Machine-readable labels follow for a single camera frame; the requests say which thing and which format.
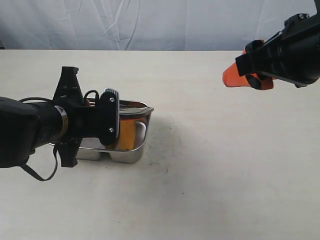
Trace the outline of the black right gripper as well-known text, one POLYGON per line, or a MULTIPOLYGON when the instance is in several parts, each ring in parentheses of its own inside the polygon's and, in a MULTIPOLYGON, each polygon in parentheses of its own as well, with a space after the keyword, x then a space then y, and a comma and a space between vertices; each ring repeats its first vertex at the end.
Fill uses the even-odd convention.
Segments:
POLYGON ((274 78, 306 87, 320 79, 320 36, 283 40, 253 40, 244 52, 222 73, 228 88, 249 87, 271 90, 274 78))

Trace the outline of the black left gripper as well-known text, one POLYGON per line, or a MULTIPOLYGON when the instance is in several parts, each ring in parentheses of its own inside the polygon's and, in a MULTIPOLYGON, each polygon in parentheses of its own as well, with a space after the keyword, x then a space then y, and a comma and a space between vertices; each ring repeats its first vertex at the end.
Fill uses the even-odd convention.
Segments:
POLYGON ((61 115, 62 127, 58 137, 51 141, 58 144, 61 167, 73 168, 78 164, 77 154, 83 138, 99 136, 98 109, 84 104, 84 97, 77 79, 79 69, 63 66, 53 95, 54 107, 61 115))

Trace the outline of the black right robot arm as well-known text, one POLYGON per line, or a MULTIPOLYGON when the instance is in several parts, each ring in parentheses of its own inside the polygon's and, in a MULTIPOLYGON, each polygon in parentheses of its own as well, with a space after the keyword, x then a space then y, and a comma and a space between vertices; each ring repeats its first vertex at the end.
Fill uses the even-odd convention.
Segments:
POLYGON ((264 41, 248 43, 241 55, 222 74, 228 88, 249 87, 271 90, 274 80, 303 88, 320 78, 320 45, 318 36, 286 44, 280 34, 264 41))

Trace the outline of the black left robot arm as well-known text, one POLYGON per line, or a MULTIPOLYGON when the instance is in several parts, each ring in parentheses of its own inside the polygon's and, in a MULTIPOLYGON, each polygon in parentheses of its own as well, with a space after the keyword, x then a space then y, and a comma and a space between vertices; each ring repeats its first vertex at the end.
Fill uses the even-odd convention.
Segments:
POLYGON ((61 166, 72 168, 83 138, 99 136, 96 109, 84 99, 77 67, 64 66, 52 99, 0 99, 0 166, 20 167, 36 148, 53 143, 61 166))

